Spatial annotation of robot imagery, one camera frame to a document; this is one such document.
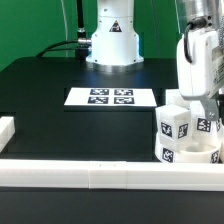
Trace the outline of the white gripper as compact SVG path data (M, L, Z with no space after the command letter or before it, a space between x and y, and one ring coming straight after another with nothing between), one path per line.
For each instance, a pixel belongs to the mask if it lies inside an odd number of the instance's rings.
M219 119L219 105L214 96L224 86L224 50L219 47L218 32L203 30L189 33L192 62L184 54L184 38L177 45L179 91L185 100L201 100L208 121Z

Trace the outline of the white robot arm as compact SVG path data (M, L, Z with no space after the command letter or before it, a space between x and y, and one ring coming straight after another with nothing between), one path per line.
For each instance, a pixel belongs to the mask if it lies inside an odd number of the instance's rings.
M182 34L176 49L178 86L187 101L200 101L205 117L221 117L218 92L224 87L224 15L221 0L175 0ZM123 72L143 62L133 28L134 0L97 0L98 26L87 65Z

